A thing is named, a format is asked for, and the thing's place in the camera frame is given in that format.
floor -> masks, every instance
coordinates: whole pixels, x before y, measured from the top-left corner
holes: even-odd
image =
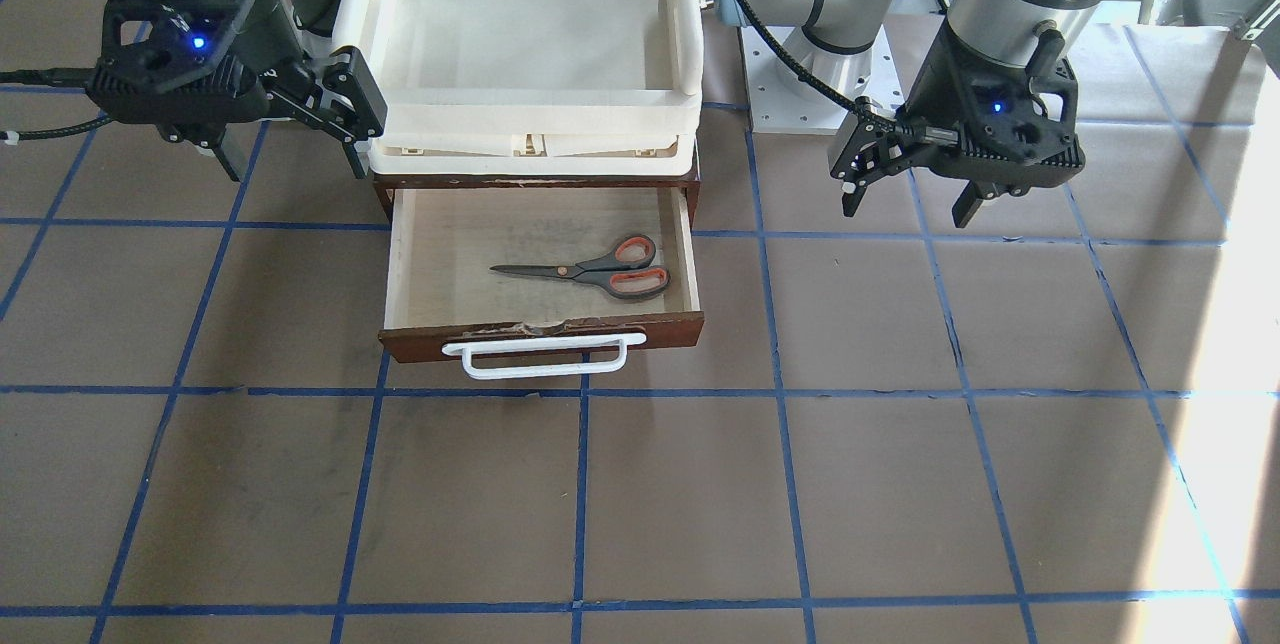
[[[0,0],[0,61],[92,61],[101,1]],[[904,82],[937,20],[891,19]],[[844,219],[707,37],[705,330],[611,375],[390,362],[385,219],[296,125],[246,184],[0,147],[0,641],[1280,643],[1261,55],[1094,26],[1089,169],[955,230],[927,173]]]

scissors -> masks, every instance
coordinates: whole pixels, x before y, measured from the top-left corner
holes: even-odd
[[[655,297],[671,283],[663,266],[653,264],[658,246],[644,234],[631,234],[603,257],[561,266],[525,266],[504,264],[489,266],[502,274],[545,277],[594,284],[618,300],[648,300]]]

scissor blade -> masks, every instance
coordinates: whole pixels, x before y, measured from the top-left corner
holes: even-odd
[[[498,266],[489,266],[490,270],[498,271],[499,274],[516,274],[521,277],[545,277],[549,279],[570,279],[572,268],[564,266],[525,266],[518,264],[500,264]]]

drawer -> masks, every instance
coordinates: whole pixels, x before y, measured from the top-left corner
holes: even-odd
[[[652,300],[621,301],[570,280],[490,271],[499,264],[573,264],[626,234],[658,243],[671,284]],[[612,371],[627,348],[691,347],[698,301],[689,207],[678,188],[397,189],[379,338],[398,362],[461,356],[476,379],[564,374],[484,370],[486,353],[617,350],[571,365]]]

plastic container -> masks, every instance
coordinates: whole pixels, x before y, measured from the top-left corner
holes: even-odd
[[[698,0],[342,0],[388,101],[376,174],[681,175]]]

